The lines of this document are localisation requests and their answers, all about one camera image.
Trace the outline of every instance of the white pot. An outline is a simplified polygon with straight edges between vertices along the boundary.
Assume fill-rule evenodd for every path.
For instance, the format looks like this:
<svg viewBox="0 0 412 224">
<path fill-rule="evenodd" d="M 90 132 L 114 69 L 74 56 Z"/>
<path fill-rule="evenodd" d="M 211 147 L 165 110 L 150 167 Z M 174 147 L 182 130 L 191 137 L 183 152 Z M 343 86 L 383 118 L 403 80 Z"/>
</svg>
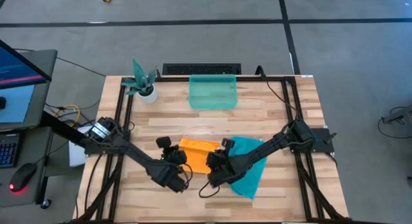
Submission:
<svg viewBox="0 0 412 224">
<path fill-rule="evenodd" d="M 141 96 L 139 93 L 137 93 L 140 97 L 140 99 L 142 99 L 143 102 L 150 104 L 156 101 L 157 99 L 157 90 L 156 90 L 156 86 L 153 85 L 153 91 L 150 95 L 148 96 Z"/>
</svg>

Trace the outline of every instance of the teal cloth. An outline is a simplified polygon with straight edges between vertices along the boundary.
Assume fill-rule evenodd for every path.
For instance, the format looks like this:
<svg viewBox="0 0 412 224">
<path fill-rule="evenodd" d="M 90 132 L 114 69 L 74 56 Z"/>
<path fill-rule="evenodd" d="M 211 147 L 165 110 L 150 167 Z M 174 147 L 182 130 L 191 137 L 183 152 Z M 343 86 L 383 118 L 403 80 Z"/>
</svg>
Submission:
<svg viewBox="0 0 412 224">
<path fill-rule="evenodd" d="M 240 136 L 233 136 L 232 140 L 235 141 L 235 144 L 229 151 L 229 156 L 249 153 L 263 144 L 263 141 Z M 252 168 L 246 172 L 246 175 L 242 179 L 232 183 L 230 188 L 233 192 L 253 200 L 259 187 L 263 169 L 265 169 L 266 159 L 267 158 L 265 157 L 264 159 L 256 162 Z"/>
</svg>

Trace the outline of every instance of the wooden tabletop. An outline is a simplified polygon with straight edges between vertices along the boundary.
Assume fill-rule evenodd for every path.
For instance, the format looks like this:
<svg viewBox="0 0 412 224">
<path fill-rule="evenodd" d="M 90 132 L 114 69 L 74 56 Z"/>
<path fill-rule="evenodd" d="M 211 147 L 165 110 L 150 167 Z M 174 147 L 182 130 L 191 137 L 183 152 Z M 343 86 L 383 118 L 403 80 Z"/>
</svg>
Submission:
<svg viewBox="0 0 412 224">
<path fill-rule="evenodd" d="M 115 116 L 121 78 L 106 77 L 98 118 Z M 310 127 L 323 127 L 325 123 L 314 78 L 297 76 L 296 81 L 305 122 Z M 280 82 L 270 82 L 270 85 L 283 97 Z M 160 136 L 170 136 L 173 144 L 178 144 L 182 137 L 220 142 L 236 135 L 268 140 L 288 122 L 285 105 L 264 82 L 237 82 L 238 105 L 224 111 L 193 111 L 188 103 L 188 82 L 157 82 L 156 88 L 158 100 L 154 104 L 145 104 L 135 96 L 131 114 L 131 121 L 136 124 L 131 141 L 153 158 L 161 155 L 155 143 Z M 293 105 L 291 88 L 289 94 Z M 126 101 L 124 99 L 121 120 Z M 347 216 L 335 163 L 325 154 L 312 155 L 320 190 L 338 212 Z M 86 187 L 96 159 L 97 156 L 90 156 L 84 168 L 77 199 L 79 215 L 84 212 Z M 100 190 L 105 162 L 103 156 L 97 165 L 88 205 Z M 198 191 L 206 182 L 205 174 L 194 174 L 189 188 L 183 193 L 175 193 L 152 182 L 142 166 L 125 157 L 115 222 L 305 220 L 295 158 L 288 149 L 268 156 L 253 201 L 235 195 L 227 184 L 221 186 L 217 195 L 199 198 Z M 212 193 L 212 189 L 205 189 L 203 193 Z M 310 189 L 308 193 L 312 215 L 316 216 Z M 108 216 L 109 201 L 106 199 L 104 217 Z"/>
</svg>

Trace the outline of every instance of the gray carpet floor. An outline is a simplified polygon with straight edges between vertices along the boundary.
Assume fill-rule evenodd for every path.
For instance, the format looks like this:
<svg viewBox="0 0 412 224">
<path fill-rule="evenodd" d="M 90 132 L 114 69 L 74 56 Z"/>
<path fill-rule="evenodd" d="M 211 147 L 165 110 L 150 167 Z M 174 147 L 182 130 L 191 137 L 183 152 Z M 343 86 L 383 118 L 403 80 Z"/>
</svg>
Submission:
<svg viewBox="0 0 412 224">
<path fill-rule="evenodd" d="M 290 19 L 412 17 L 412 0 L 285 2 Z M 278 0 L 6 0 L 0 8 L 0 24 L 195 19 L 281 19 L 281 11 Z M 326 123 L 337 132 L 335 156 L 350 216 L 410 223 L 412 142 L 382 136 L 377 122 L 391 108 L 412 104 L 412 24 L 291 24 L 291 30 L 301 74 L 315 77 Z M 130 75 L 133 58 L 147 69 L 233 62 L 244 74 L 258 64 L 267 74 L 292 74 L 282 24 L 1 28 L 0 39 L 14 48 L 56 49 L 59 57 L 105 75 Z M 102 77 L 57 61 L 47 102 L 89 106 L 103 84 Z M 95 118 L 97 108 L 84 114 Z M 395 136 L 412 131 L 398 124 L 382 130 Z M 54 157 L 67 162 L 67 154 L 63 149 Z M 79 167 L 52 177 L 49 209 L 2 208 L 0 223 L 70 220 L 81 175 Z"/>
</svg>

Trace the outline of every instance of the transparent green bin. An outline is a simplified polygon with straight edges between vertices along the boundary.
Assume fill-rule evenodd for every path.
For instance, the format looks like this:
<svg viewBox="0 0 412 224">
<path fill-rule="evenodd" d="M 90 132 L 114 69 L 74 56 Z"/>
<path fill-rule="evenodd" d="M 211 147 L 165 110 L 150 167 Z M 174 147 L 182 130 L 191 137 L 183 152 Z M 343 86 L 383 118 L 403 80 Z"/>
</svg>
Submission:
<svg viewBox="0 0 412 224">
<path fill-rule="evenodd" d="M 235 75 L 189 77 L 189 104 L 192 109 L 232 109 L 237 103 Z"/>
</svg>

